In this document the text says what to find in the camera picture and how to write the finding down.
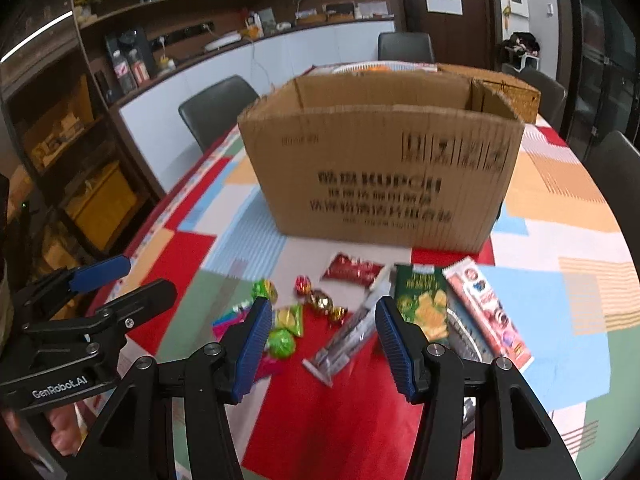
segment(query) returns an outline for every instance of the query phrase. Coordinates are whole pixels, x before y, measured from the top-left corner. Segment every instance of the colorful tablecloth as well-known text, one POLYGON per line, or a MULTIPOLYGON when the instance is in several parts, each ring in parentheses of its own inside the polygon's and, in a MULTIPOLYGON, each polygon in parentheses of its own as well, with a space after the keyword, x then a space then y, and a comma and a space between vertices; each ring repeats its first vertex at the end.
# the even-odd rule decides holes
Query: colorful tablecloth
MULTIPOLYGON (((292 304, 296 275, 319 276, 337 251, 385 263, 462 257, 281 235, 237 129, 178 188, 130 254, 130 275, 107 291, 111 300, 160 277, 178 289, 170 311, 130 333, 123 371, 142 354, 184 358, 210 341, 211 323, 249 296, 253 280, 274 281, 276 308, 292 304)), ((601 480, 640 425, 640 369, 629 365, 640 354, 640 286, 606 201, 543 120, 527 125, 500 218, 474 257, 535 356, 524 375, 582 478, 601 480)), ((323 288, 345 306, 364 298, 354 286, 323 288)), ((420 409, 396 392, 373 342, 333 388, 321 384, 300 360, 332 332, 310 313, 304 321, 284 372, 228 410, 242 465, 271 480, 404 478, 420 409)), ((181 410, 176 401, 175 456, 188 476, 181 410)), ((472 446, 473 437, 463 441, 459 478, 468 478, 472 446)))

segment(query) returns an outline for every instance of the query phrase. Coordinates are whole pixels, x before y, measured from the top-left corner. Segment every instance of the open cardboard box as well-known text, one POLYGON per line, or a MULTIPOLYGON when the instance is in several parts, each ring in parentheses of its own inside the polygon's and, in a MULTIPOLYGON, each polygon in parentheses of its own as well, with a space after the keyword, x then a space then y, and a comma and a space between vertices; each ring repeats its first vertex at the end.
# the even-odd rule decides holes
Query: open cardboard box
POLYGON ((524 130, 484 83, 423 71, 300 76, 238 123, 284 234, 468 252, 524 130))

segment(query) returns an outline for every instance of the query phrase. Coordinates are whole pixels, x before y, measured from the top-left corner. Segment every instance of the metal bolt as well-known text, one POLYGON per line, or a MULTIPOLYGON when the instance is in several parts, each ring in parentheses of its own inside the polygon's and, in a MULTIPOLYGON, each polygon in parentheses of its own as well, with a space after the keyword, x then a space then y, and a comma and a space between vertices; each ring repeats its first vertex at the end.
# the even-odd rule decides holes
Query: metal bolt
POLYGON ((207 355, 218 355, 222 352, 222 345, 220 343, 208 343, 204 345, 204 353, 207 355))
POLYGON ((100 343, 89 343, 86 346, 86 352, 89 355, 97 354, 99 349, 100 349, 100 343))
POLYGON ((140 359, 136 361, 136 368, 138 370, 146 370, 151 366, 151 363, 153 363, 153 361, 154 360, 148 355, 142 356, 140 359))
POLYGON ((502 368, 502 370, 511 370, 511 367, 513 366, 513 363, 507 357, 498 357, 495 360, 495 364, 498 368, 502 368))
POLYGON ((429 352, 433 356, 439 357, 444 354, 444 346, 438 343, 431 343, 429 346, 427 346, 427 352, 429 352))

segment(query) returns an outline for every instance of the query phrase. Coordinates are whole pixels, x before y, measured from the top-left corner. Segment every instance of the paper box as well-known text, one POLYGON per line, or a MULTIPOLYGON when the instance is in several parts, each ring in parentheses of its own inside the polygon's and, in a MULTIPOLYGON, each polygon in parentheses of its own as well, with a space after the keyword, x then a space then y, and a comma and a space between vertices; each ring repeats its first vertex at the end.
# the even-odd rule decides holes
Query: paper box
POLYGON ((536 124, 536 116, 540 107, 540 91, 517 77, 481 68, 443 63, 438 63, 438 70, 483 81, 489 88, 502 92, 523 121, 536 124))
POLYGON ((524 130, 483 83, 423 71, 301 76, 238 123, 284 234, 471 252, 524 130))

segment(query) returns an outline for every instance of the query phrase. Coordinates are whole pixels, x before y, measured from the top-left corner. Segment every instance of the light strip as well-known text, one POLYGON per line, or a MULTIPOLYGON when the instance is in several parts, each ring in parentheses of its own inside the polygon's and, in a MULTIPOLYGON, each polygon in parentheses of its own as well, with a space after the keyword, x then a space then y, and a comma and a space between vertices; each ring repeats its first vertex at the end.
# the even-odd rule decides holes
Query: light strip
POLYGON ((39 36, 40 34, 42 34, 45 30, 47 30, 48 28, 53 27, 56 23, 61 22, 62 20, 64 20, 65 18, 68 18, 69 16, 71 16, 74 12, 72 10, 70 10, 69 12, 65 12, 64 14, 62 14, 61 16, 58 16, 55 20, 51 20, 49 23, 47 23, 47 25, 43 25, 42 27, 40 27, 38 30, 36 30, 33 34, 28 35, 26 38, 24 38, 20 43, 18 43, 16 46, 14 46, 9 52, 7 52, 6 54, 4 54, 4 56, 2 56, 0 58, 0 63, 4 63, 6 61, 6 59, 11 55, 14 54, 18 49, 24 47, 27 43, 29 43, 33 38, 36 38, 37 36, 39 36))

